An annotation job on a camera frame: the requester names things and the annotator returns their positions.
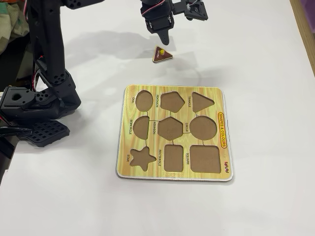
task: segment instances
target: cloth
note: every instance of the cloth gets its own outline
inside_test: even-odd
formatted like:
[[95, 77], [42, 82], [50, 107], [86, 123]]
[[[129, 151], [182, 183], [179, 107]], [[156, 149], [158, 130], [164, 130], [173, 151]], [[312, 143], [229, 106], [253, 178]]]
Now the cloth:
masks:
[[25, 20], [20, 4], [8, 4], [0, 0], [0, 55], [9, 42], [29, 33], [29, 25]]

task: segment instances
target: mounting hole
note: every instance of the mounting hole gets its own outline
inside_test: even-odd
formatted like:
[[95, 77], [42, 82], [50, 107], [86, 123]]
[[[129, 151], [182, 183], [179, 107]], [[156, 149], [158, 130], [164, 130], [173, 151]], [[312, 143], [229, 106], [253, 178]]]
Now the mounting hole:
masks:
[[19, 93], [16, 93], [16, 94], [14, 94], [13, 96], [12, 96], [12, 100], [13, 101], [17, 101], [17, 100], [19, 100], [21, 98], [21, 95], [19, 94]]

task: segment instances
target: star cutout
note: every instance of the star cutout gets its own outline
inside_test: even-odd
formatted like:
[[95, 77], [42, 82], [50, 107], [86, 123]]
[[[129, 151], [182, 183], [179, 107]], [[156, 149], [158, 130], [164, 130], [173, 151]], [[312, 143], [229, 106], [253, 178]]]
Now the star cutout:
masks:
[[143, 171], [148, 170], [148, 164], [150, 162], [155, 162], [157, 159], [150, 155], [150, 149], [144, 147], [141, 151], [132, 149], [130, 151], [133, 156], [133, 160], [130, 162], [131, 166], [140, 166]]

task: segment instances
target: triangle cutout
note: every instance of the triangle cutout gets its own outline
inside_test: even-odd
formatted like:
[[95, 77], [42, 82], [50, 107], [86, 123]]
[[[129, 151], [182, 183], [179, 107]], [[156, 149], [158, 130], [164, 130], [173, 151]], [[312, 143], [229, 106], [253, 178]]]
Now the triangle cutout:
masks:
[[173, 59], [173, 55], [165, 51], [163, 48], [156, 46], [156, 50], [153, 56], [153, 62], [158, 63], [160, 61], [169, 60], [169, 59]]
[[197, 113], [201, 110], [211, 107], [215, 104], [213, 100], [210, 98], [207, 98], [205, 96], [202, 96], [199, 93], [193, 92], [192, 93], [192, 110], [193, 112]]

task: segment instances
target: white surface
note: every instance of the white surface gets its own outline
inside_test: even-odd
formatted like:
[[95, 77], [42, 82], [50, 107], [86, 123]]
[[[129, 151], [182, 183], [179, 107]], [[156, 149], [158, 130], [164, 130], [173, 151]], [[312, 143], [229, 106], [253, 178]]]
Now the white surface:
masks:
[[[82, 105], [62, 119], [69, 137], [43, 149], [19, 143], [1, 185], [0, 235], [314, 235], [315, 78], [289, 1], [207, 0], [207, 22], [175, 17], [165, 47], [174, 59], [160, 64], [140, 2], [116, 3], [63, 8]], [[129, 84], [220, 87], [234, 180], [118, 178]]]

